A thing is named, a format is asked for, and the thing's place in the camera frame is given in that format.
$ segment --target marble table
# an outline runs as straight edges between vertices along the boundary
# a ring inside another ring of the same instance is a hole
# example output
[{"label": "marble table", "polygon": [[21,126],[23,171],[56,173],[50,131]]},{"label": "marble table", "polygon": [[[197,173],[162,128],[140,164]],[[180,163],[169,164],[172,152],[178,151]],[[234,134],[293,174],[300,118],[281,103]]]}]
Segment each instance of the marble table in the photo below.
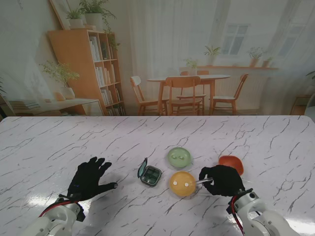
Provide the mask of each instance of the marble table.
[{"label": "marble table", "polygon": [[[173,147],[193,156],[196,178],[221,155],[243,160],[244,185],[278,210],[301,235],[315,235],[315,125],[304,116],[10,117],[0,123],[0,235],[18,235],[66,193],[76,167],[93,156],[113,165],[100,183],[119,187],[82,202],[76,236],[237,236],[230,198],[201,188],[171,193]],[[156,187],[137,178],[145,157],[162,170]]]}]

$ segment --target orange bowl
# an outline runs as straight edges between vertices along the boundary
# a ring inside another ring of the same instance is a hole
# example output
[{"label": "orange bowl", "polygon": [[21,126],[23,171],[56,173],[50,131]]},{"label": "orange bowl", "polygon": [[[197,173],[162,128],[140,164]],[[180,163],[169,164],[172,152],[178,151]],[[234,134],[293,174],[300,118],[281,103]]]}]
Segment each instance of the orange bowl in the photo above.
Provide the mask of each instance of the orange bowl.
[{"label": "orange bowl", "polygon": [[241,176],[244,173],[244,167],[242,161],[236,156],[222,156],[219,158],[219,165],[230,166],[237,170],[237,173]]},{"label": "orange bowl", "polygon": [[169,181],[169,185],[173,193],[178,196],[189,196],[196,189],[196,180],[188,172],[179,171],[173,174]]}]

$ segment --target green plant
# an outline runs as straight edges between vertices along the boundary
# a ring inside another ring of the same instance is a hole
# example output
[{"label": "green plant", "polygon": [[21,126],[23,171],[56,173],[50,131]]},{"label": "green plant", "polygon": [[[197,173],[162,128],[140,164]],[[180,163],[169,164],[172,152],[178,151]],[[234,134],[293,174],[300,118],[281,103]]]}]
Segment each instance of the green plant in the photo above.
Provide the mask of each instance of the green plant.
[{"label": "green plant", "polygon": [[249,51],[247,51],[251,58],[259,59],[265,53],[265,51],[261,47],[252,47]]},{"label": "green plant", "polygon": [[193,60],[191,58],[187,58],[184,60],[186,62],[186,66],[191,68],[191,69],[196,69],[197,68],[197,60]]},{"label": "green plant", "polygon": [[110,47],[112,47],[116,51],[118,50],[117,47],[120,45],[120,43],[116,43],[115,36],[112,34],[112,32],[109,32],[108,44],[109,44]]},{"label": "green plant", "polygon": [[212,56],[217,56],[220,54],[220,49],[221,47],[217,47],[214,48],[213,46],[211,46],[211,48],[209,48],[208,46],[205,46],[207,48],[207,52],[205,52],[205,55],[212,55]]},{"label": "green plant", "polygon": [[57,82],[63,83],[66,88],[66,83],[68,80],[77,80],[80,75],[71,71],[68,64],[55,64],[48,60],[46,64],[40,64],[44,67],[43,71]]},{"label": "green plant", "polygon": [[3,84],[3,82],[2,82],[1,80],[3,80],[3,78],[2,78],[2,77],[0,77],[0,95],[2,95],[2,93],[1,93],[1,92],[6,93],[6,92],[3,90],[3,87],[2,87],[2,85],[1,85],[1,84]]},{"label": "green plant", "polygon": [[106,24],[106,26],[109,28],[109,24],[107,21],[107,17],[112,17],[114,19],[116,19],[116,16],[111,13],[109,10],[107,10],[106,8],[103,8],[101,5],[108,3],[109,0],[80,0],[79,5],[80,7],[80,11],[82,14],[86,14],[86,13],[100,13],[102,14],[103,17],[103,21]]},{"label": "green plant", "polygon": [[77,8],[67,12],[67,19],[80,19],[81,11]]},{"label": "green plant", "polygon": [[314,74],[314,73],[315,73],[315,71],[311,71],[311,72],[308,73],[306,76],[312,75],[312,74]]}]

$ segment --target pill box lid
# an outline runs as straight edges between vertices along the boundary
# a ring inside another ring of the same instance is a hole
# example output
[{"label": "pill box lid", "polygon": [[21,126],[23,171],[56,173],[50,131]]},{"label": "pill box lid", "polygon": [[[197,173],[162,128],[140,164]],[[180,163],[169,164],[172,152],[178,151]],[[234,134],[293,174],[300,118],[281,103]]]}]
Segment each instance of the pill box lid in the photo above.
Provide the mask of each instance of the pill box lid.
[{"label": "pill box lid", "polygon": [[144,170],[147,167],[147,164],[148,164],[148,158],[145,158],[144,161],[141,163],[140,168],[138,169],[138,178],[140,178],[143,175]]}]

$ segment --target red cable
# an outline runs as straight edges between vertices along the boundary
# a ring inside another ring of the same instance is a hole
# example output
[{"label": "red cable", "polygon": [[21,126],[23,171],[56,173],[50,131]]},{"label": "red cable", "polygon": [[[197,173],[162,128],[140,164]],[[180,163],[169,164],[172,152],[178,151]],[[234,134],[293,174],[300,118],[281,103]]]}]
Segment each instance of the red cable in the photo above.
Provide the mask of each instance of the red cable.
[{"label": "red cable", "polygon": [[47,211],[55,208],[55,207],[58,207],[58,206],[62,206],[62,205],[67,205],[67,204],[70,204],[70,203],[78,203],[78,201],[75,201],[75,202],[71,202],[71,201],[67,201],[67,202],[62,202],[62,203],[59,203],[59,204],[56,204],[56,205],[53,205],[52,207],[44,210],[39,217],[42,217]]},{"label": "red cable", "polygon": [[238,225],[238,227],[240,228],[242,234],[244,235],[243,226],[241,225],[240,221],[238,220],[238,218],[237,218],[237,216],[236,216],[236,213],[235,213],[235,209],[234,209],[234,202],[235,202],[236,197],[237,197],[237,196],[234,196],[234,197],[232,198],[232,202],[231,202],[232,213],[233,213],[234,219],[235,219],[235,221],[236,221],[236,224]]}]

